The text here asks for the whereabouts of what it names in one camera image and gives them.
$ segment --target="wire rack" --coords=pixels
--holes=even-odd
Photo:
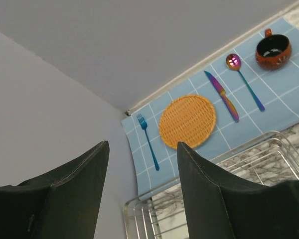
[[[299,180],[299,153],[283,134],[276,131],[264,133],[212,162],[239,177],[267,186]],[[179,177],[175,177],[126,202],[123,211],[128,239],[189,238],[178,182]],[[151,198],[140,199],[148,193],[152,194]]]

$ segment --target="knife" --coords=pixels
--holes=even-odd
[[[216,91],[220,95],[221,99],[225,103],[229,113],[231,114],[232,118],[235,122],[239,122],[239,115],[231,101],[226,97],[225,89],[221,86],[221,84],[216,80],[216,78],[210,74],[208,71],[204,71],[208,79],[210,80],[211,84],[215,87]]]

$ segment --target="spoon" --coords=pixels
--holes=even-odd
[[[229,69],[233,70],[233,71],[238,71],[239,75],[241,76],[241,78],[243,78],[244,83],[246,84],[250,94],[252,95],[252,97],[254,98],[254,101],[256,102],[259,110],[261,112],[265,111],[265,107],[263,106],[263,104],[260,102],[260,100],[258,99],[258,97],[256,96],[256,94],[254,93],[254,91],[250,88],[248,82],[246,81],[245,77],[243,76],[243,74],[240,72],[240,68],[241,68],[241,60],[239,58],[238,55],[236,54],[229,54],[226,57],[226,64],[229,67]]]

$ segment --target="round wicker mat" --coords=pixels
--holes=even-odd
[[[215,124],[213,105],[205,97],[186,95],[165,109],[159,121],[159,134],[171,148],[177,149],[179,141],[194,148],[210,136]]]

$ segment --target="blue fork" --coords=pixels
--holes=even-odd
[[[147,127],[148,127],[148,123],[146,122],[146,120],[144,119],[144,117],[143,117],[141,114],[137,115],[136,117],[137,117],[137,119],[138,119],[138,121],[139,121],[139,123],[140,123],[140,125],[141,125],[142,130],[145,131],[146,138],[148,139],[149,146],[150,146],[149,148],[150,148],[151,155],[153,156],[153,160],[154,160],[154,164],[155,164],[155,169],[156,169],[157,171],[159,171],[159,165],[158,165],[157,159],[156,159],[156,157],[155,157],[154,151],[153,151],[153,149],[152,149],[152,147],[151,147],[148,133],[147,133],[147,131],[146,131],[146,129],[147,129]]]

